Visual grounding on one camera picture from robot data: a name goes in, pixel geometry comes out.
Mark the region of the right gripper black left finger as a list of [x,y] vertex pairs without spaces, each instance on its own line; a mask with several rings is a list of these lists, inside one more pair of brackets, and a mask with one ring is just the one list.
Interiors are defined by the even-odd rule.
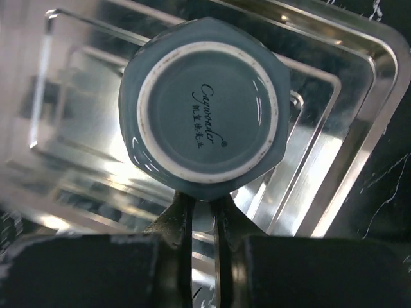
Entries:
[[191,307],[195,201],[135,234],[32,235],[1,257],[2,307]]

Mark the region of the blue-grey mug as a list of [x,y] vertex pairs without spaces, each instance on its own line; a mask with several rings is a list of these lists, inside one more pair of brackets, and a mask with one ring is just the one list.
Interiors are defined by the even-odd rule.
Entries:
[[125,67],[121,135],[136,168],[213,201],[282,161],[290,94],[289,69],[260,41],[195,19],[149,40]]

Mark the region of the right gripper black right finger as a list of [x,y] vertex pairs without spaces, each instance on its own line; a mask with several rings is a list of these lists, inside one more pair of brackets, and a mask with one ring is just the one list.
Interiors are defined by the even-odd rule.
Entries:
[[410,306],[410,275],[385,244],[271,236],[230,196],[211,208],[219,307]]

